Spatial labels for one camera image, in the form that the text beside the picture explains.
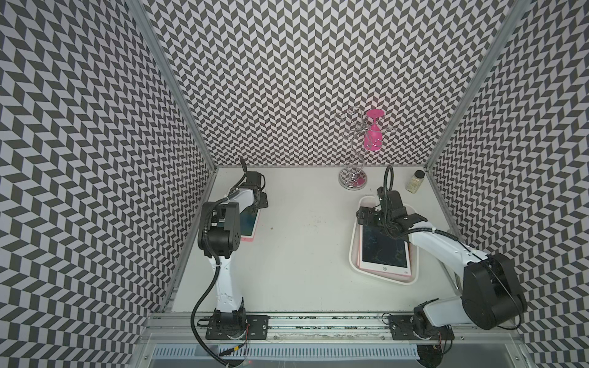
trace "chrome base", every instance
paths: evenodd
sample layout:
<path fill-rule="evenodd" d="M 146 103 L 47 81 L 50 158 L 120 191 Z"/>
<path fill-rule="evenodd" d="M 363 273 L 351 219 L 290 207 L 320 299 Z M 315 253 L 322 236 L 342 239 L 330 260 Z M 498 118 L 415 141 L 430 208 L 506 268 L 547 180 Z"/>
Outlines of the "chrome base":
<path fill-rule="evenodd" d="M 368 177 L 364 171 L 358 170 L 358 168 L 349 167 L 342 169 L 337 176 L 339 184 L 349 190 L 362 189 L 366 185 Z"/>

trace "mounting plate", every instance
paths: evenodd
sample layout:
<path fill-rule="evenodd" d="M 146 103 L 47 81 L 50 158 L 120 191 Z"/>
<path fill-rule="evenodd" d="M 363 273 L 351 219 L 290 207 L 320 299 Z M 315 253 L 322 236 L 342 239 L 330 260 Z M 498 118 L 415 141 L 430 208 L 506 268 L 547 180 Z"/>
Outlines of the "mounting plate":
<path fill-rule="evenodd" d="M 393 335 L 393 340 L 423 340 L 415 336 L 413 333 L 413 323 L 411 322 L 412 317 L 412 314 L 406 314 L 401 316 L 389 316 L 387 318 L 389 330 Z M 454 340 L 452 329 L 438 327 L 438 331 L 442 335 L 442 341 Z"/>
<path fill-rule="evenodd" d="M 268 319 L 270 317 L 258 314 L 247 314 L 246 321 L 250 325 L 247 332 L 248 340 L 265 340 L 268 335 Z M 227 329 L 220 330 L 214 323 L 213 317 L 209 318 L 209 326 L 207 327 L 207 334 L 205 336 L 207 340 L 245 340 L 245 336 L 241 339 L 232 339 L 227 334 Z"/>

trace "metal frame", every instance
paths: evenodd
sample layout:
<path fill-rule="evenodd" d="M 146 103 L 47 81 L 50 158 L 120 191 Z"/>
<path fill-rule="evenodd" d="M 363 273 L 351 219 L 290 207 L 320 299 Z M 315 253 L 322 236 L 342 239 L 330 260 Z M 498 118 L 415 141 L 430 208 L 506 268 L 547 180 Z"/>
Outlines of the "metal frame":
<path fill-rule="evenodd" d="M 442 133 L 442 136 L 436 143 L 432 154 L 425 163 L 427 170 L 430 170 L 432 167 L 434 167 L 436 161 L 439 159 L 440 155 L 448 145 L 448 142 L 450 142 L 450 139 L 456 132 L 458 125 L 462 121 L 462 118 L 468 111 L 468 108 L 475 99 L 479 89 L 481 89 L 481 86 L 487 78 L 487 75 L 493 69 L 495 62 L 499 60 L 499 56 L 505 48 L 507 41 L 509 41 L 509 38 L 513 34 L 517 23 L 519 23 L 526 11 L 530 9 L 530 4 L 530 0 L 514 1 L 514 4 L 505 17 L 505 20 L 501 24 L 499 31 L 497 31 L 497 35 L 491 42 L 489 50 L 487 50 L 487 53 L 483 57 L 481 65 L 475 71 L 475 75 L 472 77 L 472 80 L 468 84 L 466 91 L 464 91 L 464 95 L 460 99 L 456 110 L 454 110 L 452 117 L 448 121 L 448 125 L 444 129 L 444 133 Z"/>
<path fill-rule="evenodd" d="M 147 47 L 151 51 L 153 58 L 155 60 L 155 65 L 161 72 L 161 77 L 164 79 L 170 92 L 172 93 L 172 97 L 178 105 L 180 109 L 180 113 L 184 116 L 184 120 L 188 128 L 192 132 L 192 136 L 194 138 L 194 142 L 196 146 L 200 149 L 201 154 L 204 157 L 205 162 L 211 169 L 215 169 L 215 162 L 211 157 L 209 150 L 207 149 L 207 145 L 205 144 L 203 137 L 200 135 L 200 131 L 198 130 L 198 124 L 194 119 L 194 115 L 190 111 L 190 107 L 188 107 L 188 102 L 184 97 L 180 89 L 180 85 L 174 76 L 174 72 L 170 67 L 170 63 L 164 54 L 164 50 L 162 49 L 153 27 L 151 26 L 151 21 L 149 20 L 147 14 L 145 13 L 145 8 L 141 0 L 125 0 L 127 5 L 129 6 L 129 13 L 135 19 L 135 23 L 137 24 L 137 28 L 139 32 L 143 36 Z"/>
<path fill-rule="evenodd" d="M 407 345 L 415 341 L 394 341 L 382 312 L 365 313 L 268 313 L 267 340 L 252 340 L 254 345 L 264 344 L 396 344 Z M 396 312 L 392 314 L 412 314 Z M 210 313 L 197 313 L 195 318 L 208 317 Z M 521 336 L 514 331 L 500 329 L 481 330 L 477 326 L 453 326 L 455 344 L 503 344 L 511 356 L 515 368 L 530 368 L 534 364 Z M 205 328 L 197 328 L 201 336 Z M 154 313 L 147 319 L 146 328 L 137 341 L 130 368 L 147 368 L 158 344 L 194 344 L 190 329 L 190 313 Z M 223 343 L 215 340 L 210 344 Z M 436 340 L 424 340 L 419 344 L 437 344 Z"/>
<path fill-rule="evenodd" d="M 130 10 L 130 14 L 135 19 L 138 29 L 145 39 L 145 43 L 153 54 L 155 64 L 158 66 L 163 79 L 170 88 L 170 92 L 180 112 L 184 116 L 188 128 L 193 133 L 196 146 L 200 149 L 207 165 L 214 169 L 213 175 L 209 178 L 207 187 L 203 194 L 201 203 L 199 204 L 199 211 L 195 215 L 189 234 L 186 238 L 184 247 L 181 251 L 178 260 L 178 266 L 174 270 L 170 288 L 166 292 L 162 311 L 169 311 L 170 302 L 174 300 L 174 295 L 178 290 L 181 277 L 184 273 L 190 251 L 196 238 L 197 224 L 200 218 L 200 208 L 203 201 L 208 200 L 210 191 L 213 187 L 218 168 L 211 157 L 207 146 L 198 130 L 198 124 L 194 115 L 190 111 L 190 107 L 181 92 L 170 64 L 165 57 L 163 49 L 153 31 L 151 22 L 145 12 L 141 0 L 126 0 Z M 505 21 L 501 25 L 496 37 L 494 38 L 489 50 L 483 57 L 480 67 L 475 71 L 475 75 L 471 83 L 468 85 L 464 95 L 462 96 L 455 112 L 446 126 L 442 137 L 438 140 L 434 147 L 432 154 L 425 163 L 425 171 L 428 180 L 434 193 L 442 207 L 444 216 L 452 231 L 460 236 L 459 228 L 446 205 L 444 198 L 437 186 L 435 178 L 431 173 L 432 167 L 437 162 L 438 158 L 446 148 L 449 140 L 454 135 L 458 125 L 462 121 L 468 107 L 474 100 L 482 83 L 486 79 L 489 72 L 492 70 L 496 60 L 501 55 L 507 41 L 512 35 L 517 23 L 523 17 L 525 12 L 530 7 L 530 0 L 515 0 L 512 8 L 509 10 Z M 295 167 L 343 167 L 344 165 L 300 165 Z M 420 164 L 412 165 L 396 165 L 409 167 L 423 167 Z M 225 167 L 236 167 L 232 165 L 222 165 Z M 263 167 L 293 167 L 292 165 L 257 165 L 252 168 Z M 454 283 L 455 292 L 459 294 L 461 291 L 460 279 L 455 275 L 454 279 L 444 267 L 446 275 Z M 252 344 L 271 344 L 280 342 L 289 343 L 380 343 L 380 344 L 407 344 L 409 342 L 396 342 L 391 338 L 388 327 L 384 325 L 380 316 L 381 312 L 366 312 L 366 313 L 264 313 L 270 315 L 268 340 L 252 342 Z M 412 312 L 394 313 L 394 314 L 412 314 Z M 197 313 L 197 318 L 208 317 L 210 313 Z M 151 362 L 151 356 L 155 350 L 157 343 L 194 343 L 195 338 L 190 330 L 189 323 L 190 313 L 153 313 L 146 322 L 145 329 L 139 337 L 135 346 L 135 351 L 131 360 L 128 362 L 130 368 L 147 368 Z M 205 330 L 199 329 L 199 332 L 204 335 Z M 525 345 L 521 336 L 516 331 L 505 331 L 500 329 L 493 329 L 485 331 L 476 326 L 455 326 L 454 333 L 456 340 L 454 343 L 498 343 L 505 344 L 509 351 L 514 367 L 528 368 L 533 367 L 534 364 L 527 353 Z"/>

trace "white tray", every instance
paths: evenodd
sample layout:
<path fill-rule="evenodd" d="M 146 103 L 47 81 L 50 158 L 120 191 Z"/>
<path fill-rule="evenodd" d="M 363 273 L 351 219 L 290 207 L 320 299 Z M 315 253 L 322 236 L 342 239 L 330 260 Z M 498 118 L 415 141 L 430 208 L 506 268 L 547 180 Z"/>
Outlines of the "white tray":
<path fill-rule="evenodd" d="M 366 195 L 360 199 L 358 202 L 358 208 L 360 207 L 374 207 L 378 204 L 378 198 L 374 195 Z M 405 208 L 407 209 L 407 214 L 415 213 L 413 207 L 403 203 Z M 352 241 L 350 242 L 350 255 L 348 261 L 350 262 L 350 266 L 356 271 L 361 274 L 376 277 L 377 279 L 390 281 L 392 283 L 401 284 L 401 285 L 411 285 L 417 281 L 419 277 L 419 248 L 417 248 L 413 244 L 409 244 L 409 262 L 411 264 L 411 276 L 405 277 L 396 275 L 393 273 L 386 273 L 386 272 L 378 272 L 378 271 L 370 271 L 370 270 L 361 270 L 356 265 L 358 260 L 358 248 L 360 243 L 360 225 L 356 221 L 354 217 L 354 225 L 352 231 Z"/>

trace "vent grille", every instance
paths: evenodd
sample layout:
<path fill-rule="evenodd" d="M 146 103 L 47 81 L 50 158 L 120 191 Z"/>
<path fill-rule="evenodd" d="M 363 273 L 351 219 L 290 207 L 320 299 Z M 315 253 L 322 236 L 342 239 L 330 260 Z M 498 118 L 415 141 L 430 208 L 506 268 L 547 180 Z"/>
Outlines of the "vent grille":
<path fill-rule="evenodd" d="M 218 351 L 232 349 L 235 344 L 222 344 Z M 244 354 L 255 360 L 418 360 L 414 344 L 252 344 L 223 359 L 243 359 Z M 211 359 L 197 344 L 158 344 L 153 359 Z"/>
<path fill-rule="evenodd" d="M 220 345 L 219 351 L 235 345 Z M 407 360 L 419 359 L 417 345 L 385 346 L 382 344 L 280 344 L 254 345 L 239 349 L 225 359 L 248 358 L 257 360 Z"/>

